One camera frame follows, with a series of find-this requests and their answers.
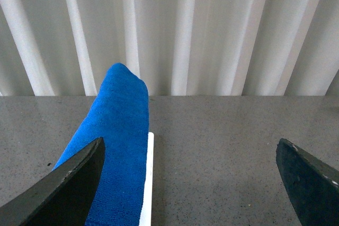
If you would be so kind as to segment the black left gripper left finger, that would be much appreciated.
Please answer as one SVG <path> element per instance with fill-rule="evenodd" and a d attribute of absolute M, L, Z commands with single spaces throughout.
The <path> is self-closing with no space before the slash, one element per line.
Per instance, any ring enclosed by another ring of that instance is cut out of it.
<path fill-rule="evenodd" d="M 1 207 L 1 225 L 84 225 L 100 182 L 103 138 Z"/>

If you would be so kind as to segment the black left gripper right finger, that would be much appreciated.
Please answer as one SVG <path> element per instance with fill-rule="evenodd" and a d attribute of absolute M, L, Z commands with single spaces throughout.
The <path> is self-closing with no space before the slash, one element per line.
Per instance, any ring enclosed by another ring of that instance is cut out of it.
<path fill-rule="evenodd" d="M 338 225 L 338 170 L 283 138 L 276 164 L 302 225 Z"/>

